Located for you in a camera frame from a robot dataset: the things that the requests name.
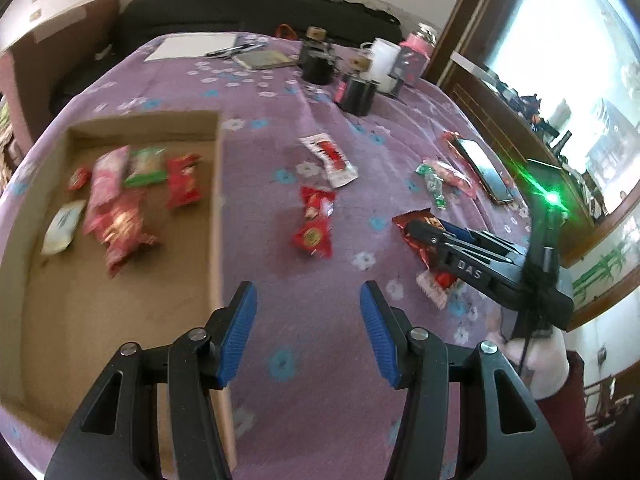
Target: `purple floral tablecloth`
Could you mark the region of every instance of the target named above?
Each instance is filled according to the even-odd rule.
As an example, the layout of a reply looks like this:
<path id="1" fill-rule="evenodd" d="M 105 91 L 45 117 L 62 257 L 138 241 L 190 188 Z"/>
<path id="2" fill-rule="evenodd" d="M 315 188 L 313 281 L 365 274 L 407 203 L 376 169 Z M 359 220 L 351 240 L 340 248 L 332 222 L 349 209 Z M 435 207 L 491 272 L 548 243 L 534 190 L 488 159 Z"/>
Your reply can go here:
<path id="1" fill-rule="evenodd" d="M 286 54 L 300 48 L 298 42 L 242 36 Z M 499 322 L 495 304 L 471 288 L 438 311 L 415 282 L 424 264 L 391 218 L 433 206 L 454 224 L 526 244 L 522 197 L 513 190 L 513 203 L 496 206 L 482 190 L 471 200 L 446 187 L 447 208 L 437 211 L 414 170 L 428 156 L 466 171 L 439 140 L 444 131 L 477 140 L 496 168 L 504 168 L 459 108 L 425 81 L 402 89 L 400 100 L 376 96 L 371 114 L 357 118 L 333 104 L 334 86 L 308 85 L 296 67 L 250 72 L 230 60 L 143 62 L 161 41 L 142 46 L 73 99 L 28 153 L 0 199 L 0 254 L 30 175 L 70 124 L 148 110 L 222 111 L 224 298 L 242 280 L 255 283 L 259 298 L 231 386 L 239 460 L 234 478 L 382 478 L 404 392 L 380 377 L 360 318 L 360 285 L 376 280 L 390 304 L 446 342 L 473 346 Z M 309 257 L 290 242 L 302 224 L 300 185 L 327 185 L 320 161 L 298 141 L 319 132 L 329 133 L 360 173 L 337 190 L 329 260 Z M 449 415 L 443 478 L 453 472 L 457 446 L 453 402 Z M 54 443 L 5 410 L 0 431 L 37 468 L 46 468 Z"/>

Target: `maroon sleeve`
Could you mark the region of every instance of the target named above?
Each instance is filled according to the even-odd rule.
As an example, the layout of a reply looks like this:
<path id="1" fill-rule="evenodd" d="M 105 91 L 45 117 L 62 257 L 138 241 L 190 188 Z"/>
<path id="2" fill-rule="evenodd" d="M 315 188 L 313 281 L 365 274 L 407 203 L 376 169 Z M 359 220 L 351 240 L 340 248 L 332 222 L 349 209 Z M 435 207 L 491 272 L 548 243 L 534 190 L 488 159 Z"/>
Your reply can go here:
<path id="1" fill-rule="evenodd" d="M 560 447 L 566 456 L 574 479 L 586 476 L 588 469 L 600 453 L 593 431 L 585 420 L 584 361 L 568 351 L 569 377 L 562 389 L 548 399 L 538 401 Z"/>

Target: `hand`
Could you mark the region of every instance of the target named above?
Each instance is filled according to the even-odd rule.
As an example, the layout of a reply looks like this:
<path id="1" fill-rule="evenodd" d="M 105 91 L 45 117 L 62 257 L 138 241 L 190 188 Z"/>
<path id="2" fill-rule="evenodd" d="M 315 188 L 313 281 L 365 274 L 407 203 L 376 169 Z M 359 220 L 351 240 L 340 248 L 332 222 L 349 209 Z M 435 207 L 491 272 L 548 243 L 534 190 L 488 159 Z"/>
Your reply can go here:
<path id="1" fill-rule="evenodd" d="M 513 339 L 505 344 L 498 332 L 491 332 L 486 338 L 495 343 L 509 361 L 520 364 L 524 339 Z M 525 366 L 533 371 L 529 391 L 534 399 L 546 399 L 560 391 L 569 377 L 569 361 L 559 328 L 554 327 L 549 338 L 531 340 Z"/>

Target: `black sofa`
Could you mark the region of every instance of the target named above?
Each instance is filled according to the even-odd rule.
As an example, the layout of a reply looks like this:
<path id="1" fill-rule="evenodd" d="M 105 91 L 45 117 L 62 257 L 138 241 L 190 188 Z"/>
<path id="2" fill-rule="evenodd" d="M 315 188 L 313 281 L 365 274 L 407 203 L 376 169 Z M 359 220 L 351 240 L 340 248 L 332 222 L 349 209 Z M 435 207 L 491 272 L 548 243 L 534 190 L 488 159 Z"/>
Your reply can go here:
<path id="1" fill-rule="evenodd" d="M 231 30 L 272 36 L 283 23 L 303 37 L 313 25 L 343 46 L 374 38 L 402 40 L 397 18 L 363 4 L 331 0 L 133 0 L 110 32 L 111 54 L 76 67 L 54 88 L 49 109 L 57 115 L 75 96 L 126 56 L 162 34 Z"/>

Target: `window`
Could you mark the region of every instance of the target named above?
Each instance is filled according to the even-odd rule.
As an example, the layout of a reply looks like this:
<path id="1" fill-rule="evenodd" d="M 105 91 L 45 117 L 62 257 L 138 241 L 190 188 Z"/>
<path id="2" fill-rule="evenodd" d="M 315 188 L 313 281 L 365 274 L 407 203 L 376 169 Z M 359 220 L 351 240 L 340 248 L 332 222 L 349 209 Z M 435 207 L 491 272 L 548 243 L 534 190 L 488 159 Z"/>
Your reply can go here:
<path id="1" fill-rule="evenodd" d="M 589 172 L 609 212 L 640 180 L 640 50 L 631 37 L 606 0 L 523 0 L 489 62 L 519 95 L 538 94 L 544 118 L 570 109 L 562 155 Z"/>

